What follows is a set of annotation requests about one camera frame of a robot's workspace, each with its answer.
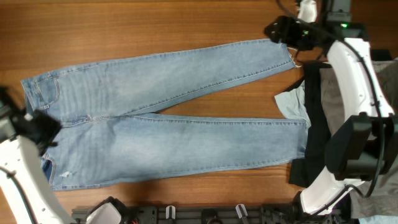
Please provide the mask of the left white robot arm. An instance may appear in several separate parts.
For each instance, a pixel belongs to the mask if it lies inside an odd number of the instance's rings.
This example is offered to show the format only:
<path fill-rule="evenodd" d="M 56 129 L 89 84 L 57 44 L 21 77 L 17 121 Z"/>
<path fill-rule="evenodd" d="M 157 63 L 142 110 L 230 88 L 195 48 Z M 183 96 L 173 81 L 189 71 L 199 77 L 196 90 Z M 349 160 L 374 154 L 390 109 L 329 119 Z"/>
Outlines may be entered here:
<path fill-rule="evenodd" d="M 54 195 L 41 157 L 61 129 L 58 121 L 34 111 L 1 116 L 1 190 L 18 223 L 76 223 Z"/>

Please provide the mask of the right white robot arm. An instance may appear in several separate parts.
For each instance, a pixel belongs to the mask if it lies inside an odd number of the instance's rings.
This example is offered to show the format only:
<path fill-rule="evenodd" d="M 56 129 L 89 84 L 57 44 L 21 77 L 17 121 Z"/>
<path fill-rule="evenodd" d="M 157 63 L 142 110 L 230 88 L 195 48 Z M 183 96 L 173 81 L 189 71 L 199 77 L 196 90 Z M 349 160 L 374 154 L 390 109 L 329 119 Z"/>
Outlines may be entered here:
<path fill-rule="evenodd" d="M 397 157 L 397 116 L 387 102 L 371 61 L 368 34 L 351 22 L 349 1 L 300 1 L 265 28 L 273 42 L 298 51 L 319 47 L 338 81 L 345 120 L 325 147 L 325 167 L 303 190 L 292 218 L 305 222 L 329 214 L 350 191 L 369 182 L 368 198 L 380 175 Z"/>

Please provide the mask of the light blue denim jeans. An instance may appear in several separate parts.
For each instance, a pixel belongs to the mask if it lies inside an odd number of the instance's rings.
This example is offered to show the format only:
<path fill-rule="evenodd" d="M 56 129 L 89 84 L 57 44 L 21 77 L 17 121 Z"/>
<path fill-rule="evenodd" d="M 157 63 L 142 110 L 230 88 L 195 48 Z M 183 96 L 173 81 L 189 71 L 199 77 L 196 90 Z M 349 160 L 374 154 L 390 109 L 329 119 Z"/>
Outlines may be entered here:
<path fill-rule="evenodd" d="M 162 110 L 295 67 L 268 39 L 86 63 L 21 82 L 28 112 L 60 121 L 42 167 L 54 190 L 275 166 L 303 157 L 301 119 L 214 118 Z"/>

